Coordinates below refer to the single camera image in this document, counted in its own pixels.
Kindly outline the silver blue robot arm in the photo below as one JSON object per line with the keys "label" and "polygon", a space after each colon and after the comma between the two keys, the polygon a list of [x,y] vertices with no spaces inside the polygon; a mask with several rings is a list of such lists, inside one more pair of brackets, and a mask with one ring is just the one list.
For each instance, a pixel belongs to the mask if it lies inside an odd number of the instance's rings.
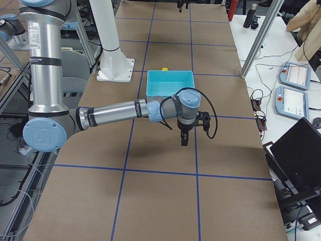
{"label": "silver blue robot arm", "polygon": [[190,87],[163,98],[155,96],[99,108],[69,109],[63,102],[61,28],[76,16],[75,1],[20,1],[28,25],[33,105],[23,129],[25,142],[41,152],[61,148],[74,134],[103,124],[147,117],[151,122],[177,118],[181,143],[204,116],[200,93]]}

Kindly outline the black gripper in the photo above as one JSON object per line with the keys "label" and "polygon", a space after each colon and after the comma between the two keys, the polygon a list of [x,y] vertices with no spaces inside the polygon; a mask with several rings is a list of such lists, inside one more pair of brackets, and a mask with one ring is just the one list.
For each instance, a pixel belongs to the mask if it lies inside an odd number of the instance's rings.
{"label": "black gripper", "polygon": [[184,124],[177,120],[177,126],[181,130],[181,146],[187,146],[188,145],[188,135],[189,131],[197,125],[197,121],[195,120],[191,124]]}
{"label": "black gripper", "polygon": [[182,8],[183,5],[186,5],[188,7],[188,0],[177,0],[177,7]]}

